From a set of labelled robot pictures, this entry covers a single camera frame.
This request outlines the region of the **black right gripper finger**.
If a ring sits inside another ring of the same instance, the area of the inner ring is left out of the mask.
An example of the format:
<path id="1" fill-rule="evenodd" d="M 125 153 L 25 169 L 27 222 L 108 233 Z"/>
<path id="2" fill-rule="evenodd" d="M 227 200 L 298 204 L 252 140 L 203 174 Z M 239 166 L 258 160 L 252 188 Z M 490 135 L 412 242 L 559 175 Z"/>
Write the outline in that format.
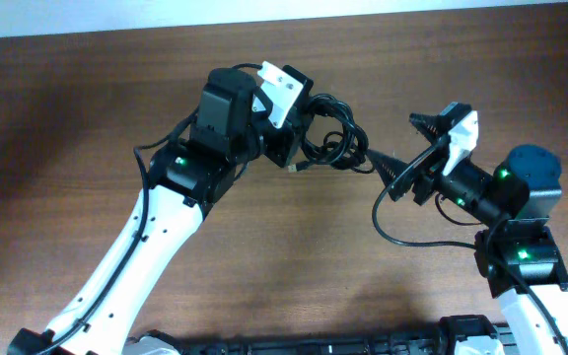
<path id="1" fill-rule="evenodd" d="M 432 146 L 444 146 L 450 142 L 450 119 L 445 115 L 414 112 L 409 115 L 409 122 Z"/>
<path id="2" fill-rule="evenodd" d="M 407 170 L 407 163 L 372 149 L 366 155 L 385 186 L 399 187 L 403 184 L 401 175 Z"/>

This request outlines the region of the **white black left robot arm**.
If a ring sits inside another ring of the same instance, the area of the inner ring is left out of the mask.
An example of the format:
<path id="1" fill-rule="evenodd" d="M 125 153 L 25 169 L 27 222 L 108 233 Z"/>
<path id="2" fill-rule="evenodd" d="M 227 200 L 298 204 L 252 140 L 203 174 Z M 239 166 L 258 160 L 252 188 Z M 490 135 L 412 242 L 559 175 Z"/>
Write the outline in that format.
<path id="1" fill-rule="evenodd" d="M 199 104 L 153 144 L 139 167 L 142 189 L 124 228 L 87 283 L 42 333 L 22 328 L 10 354 L 119 354 L 177 251 L 232 187 L 237 169 L 261 156 L 283 168 L 310 120 L 313 80 L 268 62 L 212 70 Z"/>

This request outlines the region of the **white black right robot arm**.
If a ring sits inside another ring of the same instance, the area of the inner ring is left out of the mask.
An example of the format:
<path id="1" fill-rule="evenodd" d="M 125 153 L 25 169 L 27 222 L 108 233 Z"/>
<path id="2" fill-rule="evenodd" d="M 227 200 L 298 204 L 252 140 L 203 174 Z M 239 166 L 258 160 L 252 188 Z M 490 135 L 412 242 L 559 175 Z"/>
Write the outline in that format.
<path id="1" fill-rule="evenodd" d="M 476 110 L 414 113 L 409 120 L 430 145 L 409 163 L 368 151 L 385 185 L 379 197 L 412 192 L 419 205 L 447 199 L 483 225 L 468 247 L 519 352 L 568 354 L 568 273 L 547 226 L 562 195 L 559 159 L 521 145 L 488 173 L 471 159 Z"/>

